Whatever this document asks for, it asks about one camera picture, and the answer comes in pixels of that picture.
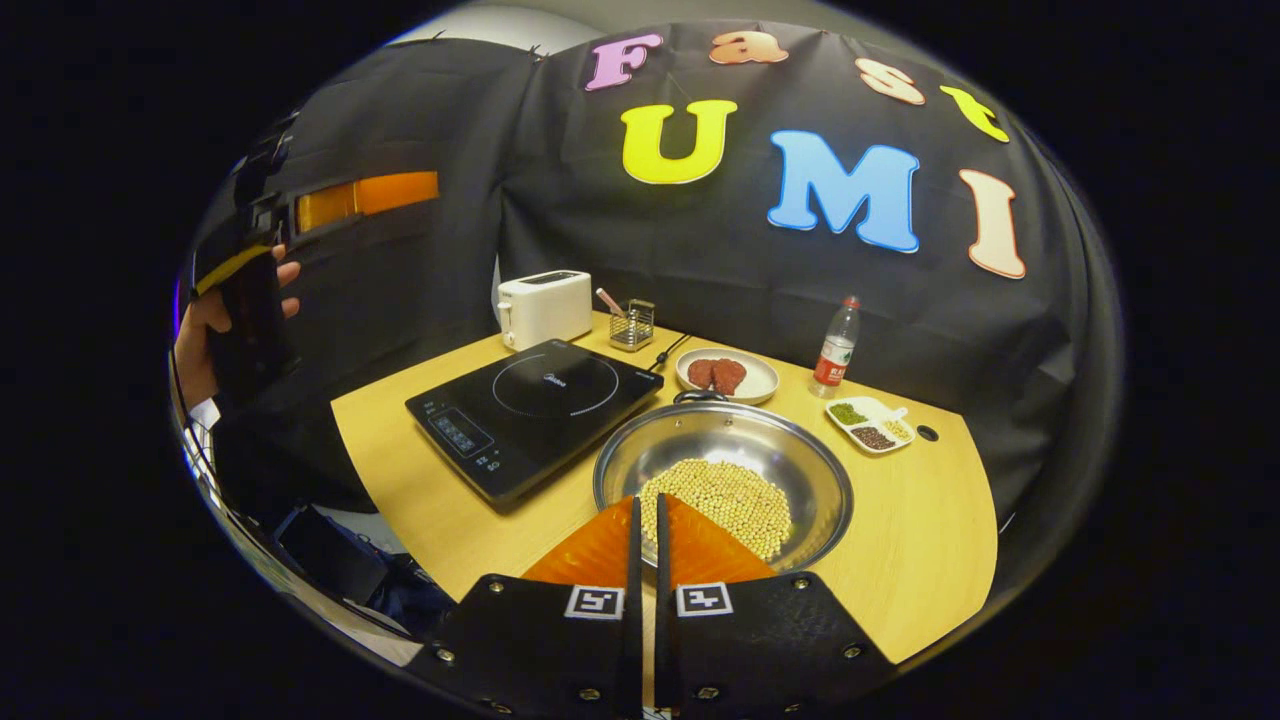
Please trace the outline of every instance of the induction cooktop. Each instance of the induction cooktop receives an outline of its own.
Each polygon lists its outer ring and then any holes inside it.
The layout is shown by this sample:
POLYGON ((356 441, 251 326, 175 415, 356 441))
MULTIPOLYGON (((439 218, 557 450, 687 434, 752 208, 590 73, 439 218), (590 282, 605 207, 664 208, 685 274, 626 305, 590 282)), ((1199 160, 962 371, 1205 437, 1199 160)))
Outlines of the induction cooktop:
POLYGON ((472 489, 509 506, 662 386, 662 375, 550 340, 404 406, 472 489))

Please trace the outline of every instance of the white divided dish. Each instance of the white divided dish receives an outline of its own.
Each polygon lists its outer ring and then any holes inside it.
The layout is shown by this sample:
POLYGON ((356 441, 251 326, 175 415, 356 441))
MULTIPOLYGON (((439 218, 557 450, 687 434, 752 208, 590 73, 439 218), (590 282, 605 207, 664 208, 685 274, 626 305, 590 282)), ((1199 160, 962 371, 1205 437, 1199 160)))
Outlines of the white divided dish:
POLYGON ((741 363, 742 368, 746 369, 746 377, 733 389, 733 395, 726 396, 730 401, 759 405, 773 397, 773 393, 778 389, 778 372, 754 355, 728 347, 705 347, 703 350, 690 350, 681 355, 676 360, 676 378, 680 380, 681 387, 685 389, 703 389, 689 382, 689 366, 694 364, 694 360, 719 360, 722 357, 741 363))
POLYGON ((902 415, 906 415, 906 409, 901 407, 896 411, 890 410, 887 405, 884 405, 879 400, 876 400, 874 397, 858 396, 858 397, 842 397, 840 400, 832 400, 831 402, 827 404, 826 410, 827 410, 827 418, 831 418, 831 421, 835 423, 837 428, 845 430, 845 434, 849 436, 849 439, 854 441, 854 443, 858 445, 858 447, 863 448, 867 452, 870 452, 872 455, 882 455, 884 452, 892 452, 902 446, 910 445, 911 441, 915 439, 915 430, 911 429, 911 425, 909 423, 905 423, 902 420, 902 415), (863 423, 854 423, 854 424, 842 423, 840 421, 838 418, 836 418, 831 413, 831 409, 835 407, 836 405, 850 405, 852 406, 855 413, 858 413, 863 418, 867 418, 867 420, 863 423), (891 423, 906 430, 908 439, 899 439, 892 432, 890 432, 887 425, 891 423), (876 428, 876 430, 878 430, 879 434, 884 436, 893 445, 883 448, 873 448, 872 446, 863 442, 860 437, 854 434, 854 430, 860 428, 876 428))

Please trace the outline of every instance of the metal utensil holder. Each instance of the metal utensil holder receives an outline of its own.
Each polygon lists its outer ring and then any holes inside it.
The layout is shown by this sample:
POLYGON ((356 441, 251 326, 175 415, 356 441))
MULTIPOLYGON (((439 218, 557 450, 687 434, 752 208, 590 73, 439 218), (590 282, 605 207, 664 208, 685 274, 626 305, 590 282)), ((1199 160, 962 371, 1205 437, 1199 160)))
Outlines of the metal utensil holder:
POLYGON ((628 300, 626 318, 609 315, 609 345, 635 352, 653 342, 653 302, 628 300))

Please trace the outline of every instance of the plastic water bottle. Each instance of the plastic water bottle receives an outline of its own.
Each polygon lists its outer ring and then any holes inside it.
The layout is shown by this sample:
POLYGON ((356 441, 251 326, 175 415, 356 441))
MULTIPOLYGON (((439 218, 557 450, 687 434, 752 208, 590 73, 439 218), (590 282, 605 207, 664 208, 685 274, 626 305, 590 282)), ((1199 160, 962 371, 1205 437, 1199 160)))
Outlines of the plastic water bottle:
POLYGON ((818 366, 813 369, 813 379, 809 380, 809 392, 818 397, 835 397, 840 380, 845 379, 845 369, 849 368, 854 346, 858 345, 859 307, 861 304, 850 295, 827 325, 827 338, 822 343, 818 366))

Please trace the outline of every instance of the white toaster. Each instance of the white toaster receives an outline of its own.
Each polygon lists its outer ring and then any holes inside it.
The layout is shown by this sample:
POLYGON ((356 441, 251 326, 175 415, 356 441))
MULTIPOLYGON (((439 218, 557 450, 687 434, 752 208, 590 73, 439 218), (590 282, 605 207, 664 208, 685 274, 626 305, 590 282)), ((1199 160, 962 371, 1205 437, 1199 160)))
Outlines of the white toaster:
POLYGON ((552 270, 499 284, 498 324, 502 343, 517 351, 590 332, 591 275, 552 270))

